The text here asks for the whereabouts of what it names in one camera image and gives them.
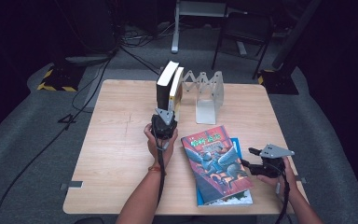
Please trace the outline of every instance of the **person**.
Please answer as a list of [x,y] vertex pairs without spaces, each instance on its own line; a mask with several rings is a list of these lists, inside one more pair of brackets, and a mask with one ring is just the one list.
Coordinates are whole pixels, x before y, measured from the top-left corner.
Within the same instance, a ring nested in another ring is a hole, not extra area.
[[[131,196],[121,209],[121,212],[118,215],[116,221],[117,224],[144,224],[153,222],[153,218],[155,216],[156,209],[158,206],[158,192],[161,174],[159,171],[156,139],[154,135],[150,132],[150,130],[151,124],[149,123],[145,126],[144,133],[147,137],[148,149],[155,160],[153,164],[149,167],[149,171],[147,172],[141,183],[134,190],[134,192],[131,194]],[[173,144],[177,136],[178,130],[175,129],[172,138],[169,139],[169,145],[167,147],[167,150],[162,153],[165,167],[167,167],[170,162],[171,156],[173,154]],[[298,223],[322,223],[322,220],[318,217],[312,207],[302,196],[301,192],[298,190],[296,186],[295,174],[293,173],[289,160],[287,158],[283,158],[283,161],[286,167],[286,178],[290,186],[289,202],[293,206]],[[268,178],[263,175],[258,175],[257,178],[271,185],[272,187],[276,187],[278,182],[280,182],[281,186],[284,186],[284,182],[281,177]]]

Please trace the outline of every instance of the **book cover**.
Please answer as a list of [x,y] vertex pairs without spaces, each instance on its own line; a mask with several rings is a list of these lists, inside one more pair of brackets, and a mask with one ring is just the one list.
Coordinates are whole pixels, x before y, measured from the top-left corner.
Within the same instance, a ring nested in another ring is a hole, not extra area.
[[175,120],[179,121],[180,103],[183,95],[183,72],[184,67],[178,67],[173,77],[172,86],[170,90],[170,99],[168,101],[168,109],[175,112]]
[[225,126],[181,138],[204,204],[253,187]]
[[157,108],[168,110],[173,76],[179,63],[169,61],[156,82]]
[[[232,145],[235,147],[237,154],[242,158],[240,141],[238,138],[231,138]],[[200,189],[196,187],[197,194],[197,206],[249,206],[253,204],[252,194],[249,189],[227,196],[226,198],[216,200],[212,203],[206,203],[203,201]]]

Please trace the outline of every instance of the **hand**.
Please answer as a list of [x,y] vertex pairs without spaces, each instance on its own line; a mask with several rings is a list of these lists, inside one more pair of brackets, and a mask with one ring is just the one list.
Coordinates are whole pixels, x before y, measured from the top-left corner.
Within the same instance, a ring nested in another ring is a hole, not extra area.
[[[285,167],[284,172],[286,173],[286,179],[287,179],[287,182],[289,183],[290,191],[296,190],[297,189],[296,177],[295,177],[295,173],[292,170],[292,167],[290,166],[289,159],[287,159],[287,157],[283,157],[282,159],[283,159],[283,162],[284,162],[284,167]],[[279,182],[281,184],[281,192],[280,192],[280,194],[283,195],[284,181],[283,181],[283,178],[281,176],[279,176],[278,178],[269,178],[269,177],[266,177],[264,175],[258,175],[257,179],[263,181],[266,184],[271,185],[274,188],[277,186],[277,184]]]
[[[149,148],[149,151],[150,153],[152,154],[152,156],[154,157],[155,161],[154,161],[154,164],[153,166],[158,166],[159,167],[159,164],[158,164],[158,153],[157,153],[157,146],[156,146],[156,138],[155,136],[150,132],[152,128],[152,124],[149,123],[145,126],[145,129],[144,129],[144,133],[147,137],[147,147]],[[167,147],[167,150],[163,151],[162,153],[162,157],[163,157],[163,160],[164,160],[164,165],[165,167],[167,167],[168,163],[170,162],[170,159],[171,159],[171,156],[173,154],[173,144],[176,140],[178,136],[178,130],[175,129],[173,131],[173,135],[172,135],[172,138],[170,138],[169,140],[161,140],[161,139],[158,139],[158,144],[160,146],[164,146],[165,143],[167,141],[169,141],[170,143],[168,144],[168,147]]]

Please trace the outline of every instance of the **wooden table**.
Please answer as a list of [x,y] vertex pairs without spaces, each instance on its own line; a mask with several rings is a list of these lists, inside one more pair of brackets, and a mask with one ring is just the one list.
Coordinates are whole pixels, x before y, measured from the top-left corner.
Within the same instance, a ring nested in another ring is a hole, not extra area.
[[[156,82],[106,80],[101,88],[89,129],[74,171],[80,189],[68,189],[63,210],[68,214],[118,214],[142,180],[153,157],[146,146],[144,127],[156,108]],[[196,123],[196,92],[185,91],[182,99],[179,136],[169,166],[158,215],[258,215],[279,214],[282,203],[274,189],[251,176],[254,204],[247,207],[197,207],[195,179],[180,138],[214,126],[225,125],[231,137],[240,140],[242,156],[261,163],[248,147],[267,143],[286,147],[264,87],[225,84],[225,100],[216,125]],[[304,193],[301,182],[297,182]]]

